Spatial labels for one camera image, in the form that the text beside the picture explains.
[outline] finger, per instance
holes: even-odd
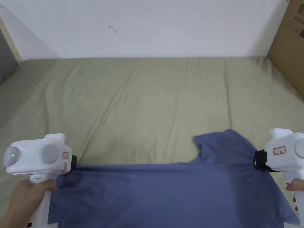
[[[304,180],[293,179],[290,185],[287,185],[286,190],[288,191],[304,191]]]
[[[38,183],[35,185],[35,188],[37,188],[40,191],[46,192],[48,190],[50,191],[56,191],[57,185],[56,180],[47,180],[41,183]]]
[[[26,179],[19,181],[15,186],[15,188],[27,188],[27,189],[30,189],[32,187],[33,187],[33,185],[31,184],[31,182]]]

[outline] mattress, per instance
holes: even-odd
[[[271,128],[304,131],[303,100],[265,58],[28,60],[0,85],[0,105],[2,156],[14,141],[64,133],[87,165],[188,162],[193,136],[228,128],[257,149]],[[23,178],[1,166],[0,216]]]

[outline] red label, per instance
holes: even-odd
[[[69,152],[63,152],[62,159],[69,159]]]
[[[285,154],[286,153],[286,148],[285,147],[278,147],[273,149],[273,155],[280,155],[280,154]]]

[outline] t-shirt sleeve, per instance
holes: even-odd
[[[257,149],[234,130],[195,136],[195,142],[200,150],[195,165],[227,171],[254,169]]]

